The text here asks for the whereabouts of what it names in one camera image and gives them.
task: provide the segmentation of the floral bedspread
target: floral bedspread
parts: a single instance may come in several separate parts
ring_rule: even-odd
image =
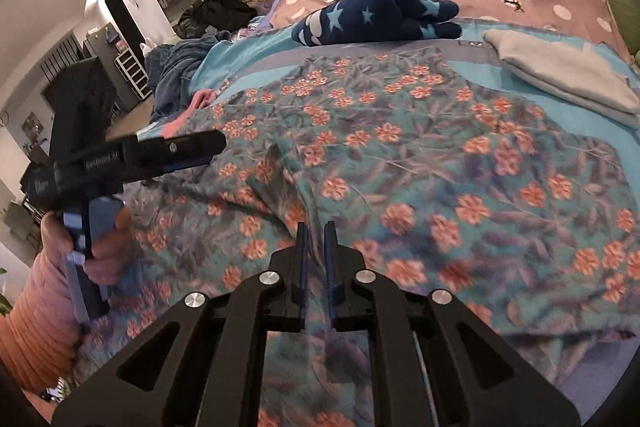
[[[447,287],[547,378],[640,329],[636,204],[605,142],[454,73],[434,48],[315,58],[196,111],[209,166],[133,187],[140,259],[85,336],[84,380],[193,289],[225,293],[310,227],[307,328],[270,334],[260,424],[371,425],[366,337],[329,327],[322,227],[402,288]]]

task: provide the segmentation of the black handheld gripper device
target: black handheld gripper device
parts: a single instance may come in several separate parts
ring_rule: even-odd
[[[216,130],[140,142],[132,135],[58,160],[52,167],[30,168],[25,190],[29,200],[42,210],[55,211],[74,240],[64,267],[80,323],[109,312],[108,287],[92,282],[82,266],[92,257],[92,239],[113,229],[123,207],[114,194],[121,194],[125,183],[208,165],[225,147],[225,136]]]

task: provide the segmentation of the white polka dot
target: white polka dot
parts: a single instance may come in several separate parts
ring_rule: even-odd
[[[313,12],[307,19],[306,23],[309,24],[309,30],[312,35],[316,37],[322,36],[322,24],[320,23],[320,10]]]
[[[611,24],[609,24],[606,20],[601,19],[600,17],[598,17],[596,20],[598,21],[598,24],[602,26],[602,29],[604,31],[607,31],[609,33],[613,31],[613,29],[611,28]]]
[[[554,6],[554,13],[561,19],[564,19],[565,21],[571,20],[571,12],[564,6],[560,6],[559,4],[556,4]]]

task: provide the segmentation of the blue blanket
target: blue blanket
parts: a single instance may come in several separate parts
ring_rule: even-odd
[[[145,68],[156,102],[151,122],[189,107],[193,93],[189,85],[200,63],[212,47],[228,41],[229,32],[218,32],[201,39],[187,39],[175,45],[163,44],[145,58]]]

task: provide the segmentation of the orange sleeve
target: orange sleeve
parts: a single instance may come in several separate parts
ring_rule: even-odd
[[[0,358],[22,389],[41,393],[69,374],[79,339],[65,275],[42,252],[14,309],[0,317]]]

